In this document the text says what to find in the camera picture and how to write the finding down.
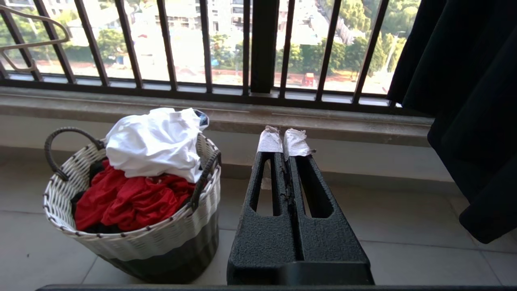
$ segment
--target white cloth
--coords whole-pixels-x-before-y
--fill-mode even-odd
[[[257,152],[283,153],[282,139],[277,128],[266,125],[260,134]]]
[[[288,160],[290,156],[308,156],[311,149],[305,142],[307,136],[305,130],[288,129],[284,135],[284,157]]]
[[[120,119],[106,135],[110,165],[127,178],[174,174],[195,183],[201,176],[196,152],[200,118],[192,108],[153,109]]]

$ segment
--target window sill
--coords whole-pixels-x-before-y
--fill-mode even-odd
[[[3,87],[0,114],[115,123],[150,109],[195,107],[210,117],[210,130],[259,134],[265,125],[307,131],[313,139],[429,147],[430,118],[261,106],[154,97]]]

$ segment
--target clothes hanger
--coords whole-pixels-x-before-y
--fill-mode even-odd
[[[54,39],[54,40],[40,41],[40,42],[31,42],[31,43],[21,43],[19,45],[11,45],[11,46],[0,47],[0,55],[2,55],[5,58],[5,60],[9,63],[9,65],[11,65],[11,67],[15,71],[18,71],[18,72],[34,71],[34,70],[36,70],[36,62],[34,61],[34,59],[31,59],[30,67],[28,67],[28,68],[18,68],[13,63],[13,61],[7,56],[5,51],[14,50],[14,49],[28,49],[28,48],[40,47],[40,46],[48,46],[48,45],[56,45],[56,44],[67,42],[67,41],[70,40],[70,36],[68,35],[68,31],[66,30],[66,28],[61,23],[59,23],[59,22],[57,22],[57,21],[55,21],[53,19],[50,19],[50,18],[44,17],[44,16],[32,15],[32,14],[26,14],[26,13],[23,13],[23,12],[19,12],[19,11],[16,11],[16,10],[14,10],[12,8],[9,8],[9,7],[5,6],[5,5],[0,5],[0,11],[5,11],[5,12],[10,12],[10,13],[18,14],[20,16],[31,18],[31,19],[37,19],[37,20],[41,20],[41,21],[48,21],[48,22],[51,23],[51,25],[52,24],[57,25],[65,33],[65,37],[62,38],[62,39]]]

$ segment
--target white tape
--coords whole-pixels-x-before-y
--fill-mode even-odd
[[[287,160],[290,156],[308,156],[311,149],[305,142],[307,136],[305,130],[288,129],[284,136],[284,156]]]
[[[266,125],[260,134],[257,152],[283,153],[282,139],[277,128]]]

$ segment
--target wall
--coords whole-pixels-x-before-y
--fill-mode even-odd
[[[103,138],[113,124],[63,119],[43,119],[0,115],[0,146],[43,148],[47,136],[59,127],[75,126],[96,138]],[[221,150],[223,163],[251,165],[259,135],[206,131]],[[77,151],[88,143],[75,133],[54,140],[53,149]],[[431,148],[378,143],[308,139],[307,143],[322,171],[368,174],[385,177],[452,181]]]

